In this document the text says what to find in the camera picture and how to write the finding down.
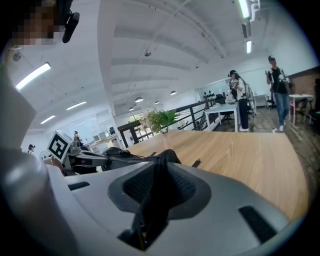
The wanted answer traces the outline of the long white table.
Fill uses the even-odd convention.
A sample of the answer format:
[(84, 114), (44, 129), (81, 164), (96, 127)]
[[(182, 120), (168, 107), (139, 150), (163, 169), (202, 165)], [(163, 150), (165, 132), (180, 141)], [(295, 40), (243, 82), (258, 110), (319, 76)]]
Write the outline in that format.
[(210, 118), (209, 114), (218, 114), (219, 117), (219, 124), (222, 124), (222, 119), (221, 119), (221, 113), (224, 112), (233, 112), (234, 115), (234, 131), (237, 133), (239, 131), (239, 115), (238, 115), (239, 107), (238, 107), (238, 102), (234, 104), (229, 104), (225, 103), (222, 105), (214, 105), (210, 107), (209, 109), (204, 111), (205, 118), (206, 118), (206, 123), (207, 123), (207, 128), (206, 130), (211, 132), (211, 123), (210, 123)]

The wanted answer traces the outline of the black metal railing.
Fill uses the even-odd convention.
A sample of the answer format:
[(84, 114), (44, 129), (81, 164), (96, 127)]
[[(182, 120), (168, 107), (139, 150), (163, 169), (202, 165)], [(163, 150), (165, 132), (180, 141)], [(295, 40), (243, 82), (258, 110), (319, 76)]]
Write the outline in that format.
[(128, 142), (135, 145), (168, 129), (184, 130), (188, 128), (192, 131), (203, 131), (208, 127), (205, 111), (215, 104), (216, 101), (210, 98), (169, 110), (168, 113), (175, 113), (175, 116), (169, 118), (169, 123), (162, 125), (158, 132), (153, 131), (150, 127), (147, 127), (146, 131), (142, 131), (143, 126), (139, 120), (121, 125), (117, 130), (125, 148), (129, 147)]

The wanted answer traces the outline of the wooden table with white legs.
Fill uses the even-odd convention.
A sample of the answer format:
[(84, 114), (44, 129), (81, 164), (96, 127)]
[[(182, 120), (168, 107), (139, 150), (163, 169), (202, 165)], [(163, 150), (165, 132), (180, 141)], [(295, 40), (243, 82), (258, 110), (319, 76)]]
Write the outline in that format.
[(309, 209), (302, 165), (283, 133), (170, 130), (127, 148), (149, 156), (171, 146), (182, 164), (242, 182), (293, 221)]

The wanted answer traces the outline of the black office chair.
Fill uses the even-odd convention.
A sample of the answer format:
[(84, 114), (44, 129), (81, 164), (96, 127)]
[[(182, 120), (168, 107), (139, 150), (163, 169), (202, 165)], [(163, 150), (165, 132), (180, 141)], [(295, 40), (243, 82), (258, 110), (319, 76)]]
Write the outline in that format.
[[(222, 94), (217, 94), (216, 99), (215, 99), (216, 104), (224, 105), (226, 103), (225, 98), (223, 97)], [(223, 112), (222, 115), (224, 116), (222, 119), (222, 122), (227, 121), (228, 124), (230, 124), (230, 121), (232, 120), (231, 115), (233, 115), (233, 111), (227, 111)]]

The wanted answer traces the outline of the wooden desk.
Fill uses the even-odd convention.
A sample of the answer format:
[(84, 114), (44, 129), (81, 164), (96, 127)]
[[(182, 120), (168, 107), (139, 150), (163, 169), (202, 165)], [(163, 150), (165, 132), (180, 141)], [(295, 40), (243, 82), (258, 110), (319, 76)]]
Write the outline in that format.
[(93, 153), (102, 154), (104, 151), (112, 147), (121, 148), (119, 138), (116, 134), (108, 136), (106, 139), (99, 142), (95, 142), (88, 148)]

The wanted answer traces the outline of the small white table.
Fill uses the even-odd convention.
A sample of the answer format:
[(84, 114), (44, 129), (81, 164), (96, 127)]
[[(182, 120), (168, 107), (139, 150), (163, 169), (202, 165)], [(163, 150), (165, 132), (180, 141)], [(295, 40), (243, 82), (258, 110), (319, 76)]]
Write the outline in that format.
[(293, 125), (296, 124), (296, 101), (297, 100), (312, 100), (313, 96), (310, 94), (290, 94), (290, 107), (292, 108), (292, 114), (289, 116), (289, 120), (292, 122)]

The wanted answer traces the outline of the person's grey shirt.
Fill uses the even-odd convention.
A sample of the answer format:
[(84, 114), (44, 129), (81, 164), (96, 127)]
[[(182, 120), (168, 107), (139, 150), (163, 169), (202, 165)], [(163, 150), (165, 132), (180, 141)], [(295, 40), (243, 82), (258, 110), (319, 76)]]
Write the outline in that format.
[(34, 113), (0, 71), (0, 232), (15, 255), (61, 256), (63, 218), (47, 168), (20, 150)]

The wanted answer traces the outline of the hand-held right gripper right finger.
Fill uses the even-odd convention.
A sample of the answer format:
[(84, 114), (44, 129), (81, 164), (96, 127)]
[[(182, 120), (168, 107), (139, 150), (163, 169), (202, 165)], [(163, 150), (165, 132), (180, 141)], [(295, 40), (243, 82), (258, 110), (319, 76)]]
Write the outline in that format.
[(177, 163), (170, 169), (195, 180), (195, 195), (179, 208), (188, 218), (171, 219), (147, 249), (149, 256), (269, 255), (289, 221), (243, 183)]

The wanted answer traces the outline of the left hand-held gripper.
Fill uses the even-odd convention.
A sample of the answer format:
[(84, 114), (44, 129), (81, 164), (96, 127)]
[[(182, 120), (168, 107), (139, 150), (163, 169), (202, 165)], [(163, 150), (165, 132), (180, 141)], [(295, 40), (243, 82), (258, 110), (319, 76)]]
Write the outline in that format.
[(57, 164), (63, 176), (92, 174), (96, 167), (102, 167), (109, 161), (109, 157), (80, 148), (76, 140), (56, 130), (48, 144), (47, 151)]

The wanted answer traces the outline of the black duffel bag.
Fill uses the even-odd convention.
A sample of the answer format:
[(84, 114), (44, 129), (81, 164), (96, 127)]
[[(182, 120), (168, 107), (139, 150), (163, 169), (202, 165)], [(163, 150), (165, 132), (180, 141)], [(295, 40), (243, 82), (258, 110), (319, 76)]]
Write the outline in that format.
[(145, 251), (167, 227), (169, 211), (192, 198), (196, 186), (169, 169), (168, 163), (180, 163), (172, 149), (143, 157), (111, 147), (104, 155), (107, 157), (107, 163), (103, 166), (105, 171), (142, 162), (151, 163), (151, 166), (131, 177), (114, 180), (108, 189), (108, 195), (118, 209), (134, 213), (131, 227), (122, 231), (118, 238)]

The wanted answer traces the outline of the flower vase with pink flowers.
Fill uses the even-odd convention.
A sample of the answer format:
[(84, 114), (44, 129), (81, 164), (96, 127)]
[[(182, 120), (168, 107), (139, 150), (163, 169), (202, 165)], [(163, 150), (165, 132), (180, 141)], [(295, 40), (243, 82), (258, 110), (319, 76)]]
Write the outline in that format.
[(180, 115), (173, 110), (158, 110), (153, 108), (143, 114), (139, 120), (142, 130), (150, 129), (152, 133), (166, 134), (169, 131), (169, 126), (173, 124)]

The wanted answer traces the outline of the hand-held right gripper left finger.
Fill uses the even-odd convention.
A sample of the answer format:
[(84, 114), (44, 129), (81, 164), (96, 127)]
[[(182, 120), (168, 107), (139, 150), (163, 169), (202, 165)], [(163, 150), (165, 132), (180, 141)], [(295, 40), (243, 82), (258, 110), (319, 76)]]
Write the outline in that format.
[(135, 215), (119, 210), (108, 195), (118, 176), (149, 166), (64, 177), (46, 165), (46, 244), (62, 256), (156, 256), (118, 239)]

